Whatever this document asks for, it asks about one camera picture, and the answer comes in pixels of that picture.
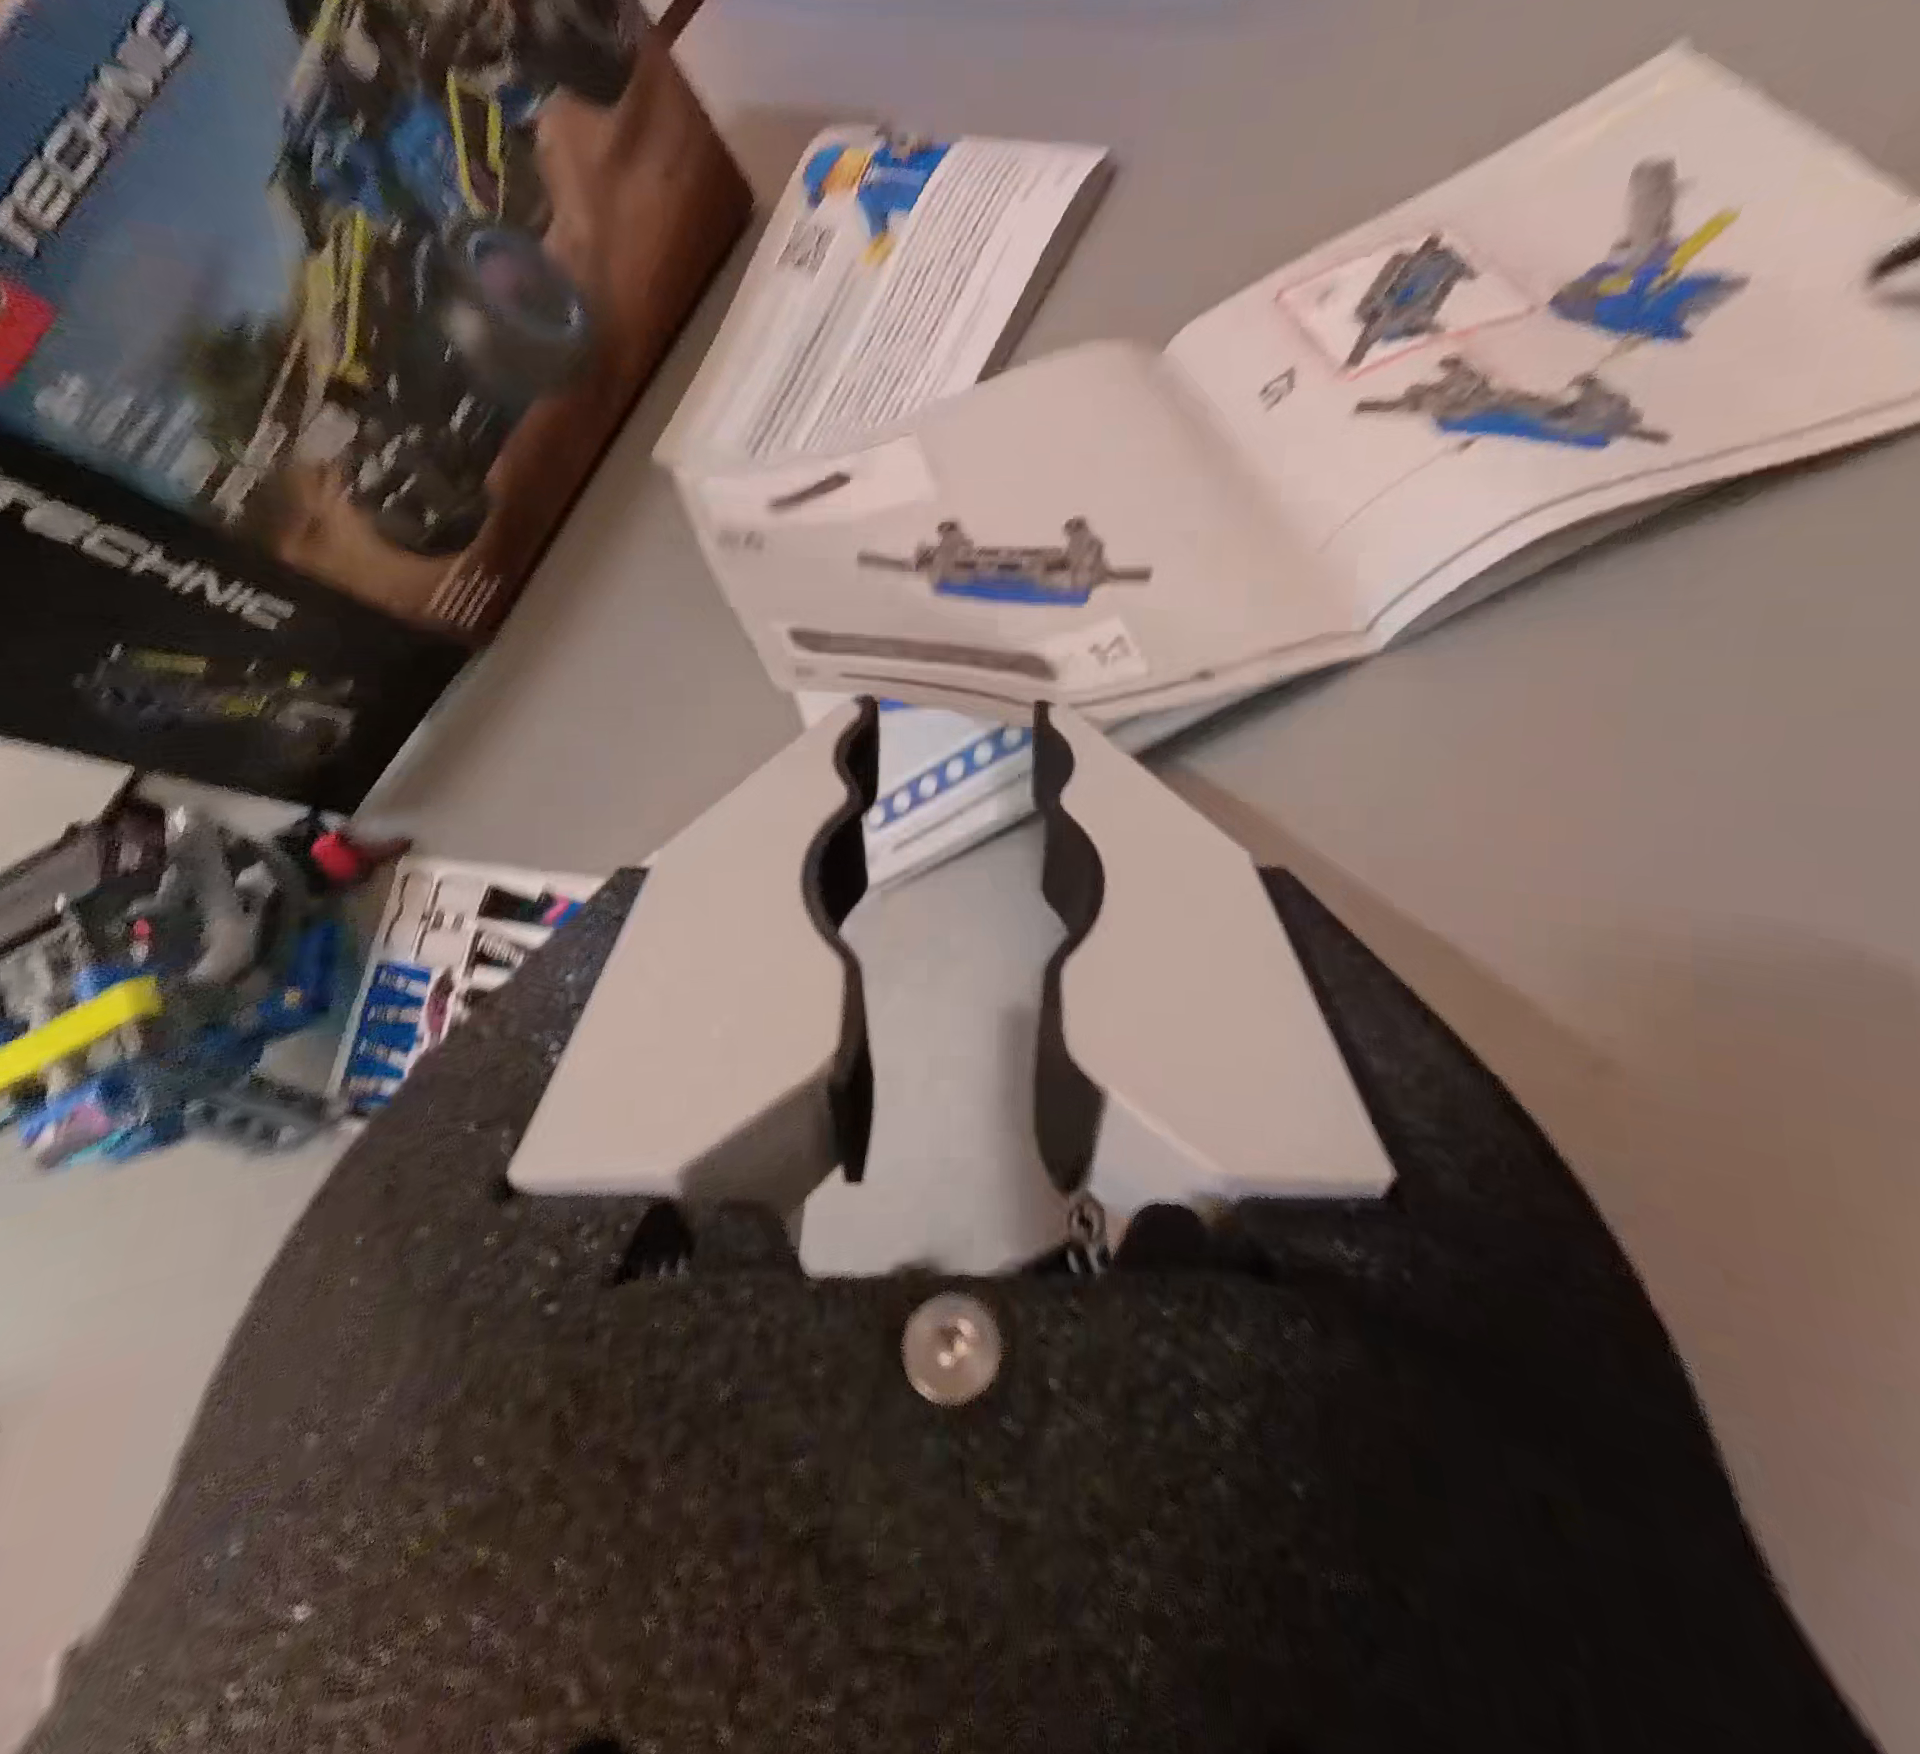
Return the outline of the lego set cardboard box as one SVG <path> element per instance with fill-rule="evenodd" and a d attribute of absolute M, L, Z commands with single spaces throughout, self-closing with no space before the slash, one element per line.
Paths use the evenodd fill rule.
<path fill-rule="evenodd" d="M 702 0 L 2 0 L 4 740 L 357 807 L 751 217 Z"/>

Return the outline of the open lego instruction booklet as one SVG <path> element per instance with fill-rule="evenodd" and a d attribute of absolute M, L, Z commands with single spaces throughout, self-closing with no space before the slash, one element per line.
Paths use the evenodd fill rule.
<path fill-rule="evenodd" d="M 660 441 L 794 692 L 1116 725 L 1371 656 L 1618 528 L 1917 427 L 1917 193 L 1677 45 L 1254 279 L 892 422 Z"/>

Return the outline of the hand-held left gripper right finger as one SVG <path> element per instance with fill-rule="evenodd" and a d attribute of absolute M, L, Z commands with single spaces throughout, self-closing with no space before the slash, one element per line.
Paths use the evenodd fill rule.
<path fill-rule="evenodd" d="M 1032 1116 L 1069 1208 L 1361 1202 L 1396 1169 L 1256 860 L 1080 713 L 1036 704 Z"/>

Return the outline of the small folded paper leaflet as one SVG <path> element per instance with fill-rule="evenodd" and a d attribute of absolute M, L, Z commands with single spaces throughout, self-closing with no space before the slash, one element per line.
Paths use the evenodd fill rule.
<path fill-rule="evenodd" d="M 660 463 L 690 477 L 827 453 L 995 374 L 1112 180 L 1112 154 L 1083 142 L 824 128 L 660 438 Z"/>

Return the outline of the lego sticker sheet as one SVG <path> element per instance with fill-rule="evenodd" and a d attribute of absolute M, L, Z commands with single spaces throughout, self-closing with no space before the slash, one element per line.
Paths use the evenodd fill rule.
<path fill-rule="evenodd" d="M 579 873 L 401 856 L 330 1077 L 349 1115 L 368 1118 L 384 1108 L 420 1061 L 511 982 L 602 883 Z"/>

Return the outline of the blue striped paper sheet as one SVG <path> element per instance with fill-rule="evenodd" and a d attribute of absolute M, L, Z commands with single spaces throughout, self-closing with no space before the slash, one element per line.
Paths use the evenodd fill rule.
<path fill-rule="evenodd" d="M 1032 729 L 878 701 L 878 792 L 863 818 L 871 886 L 923 875 L 1032 811 Z"/>

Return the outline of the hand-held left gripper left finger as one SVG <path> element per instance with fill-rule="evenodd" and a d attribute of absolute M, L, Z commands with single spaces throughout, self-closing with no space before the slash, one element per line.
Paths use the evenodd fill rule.
<path fill-rule="evenodd" d="M 653 856 L 511 1158 L 517 1194 L 803 1208 L 862 1182 L 874 1059 L 843 926 L 876 791 L 858 698 Z"/>

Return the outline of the partly built lego model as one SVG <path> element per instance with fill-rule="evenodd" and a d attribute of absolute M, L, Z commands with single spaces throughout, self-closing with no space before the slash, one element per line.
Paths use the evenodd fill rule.
<path fill-rule="evenodd" d="M 330 1018 L 349 901 L 410 848 L 319 808 L 261 837 L 127 782 L 4 867 L 4 1131 L 55 1169 L 337 1128 L 341 1097 L 263 1063 Z"/>

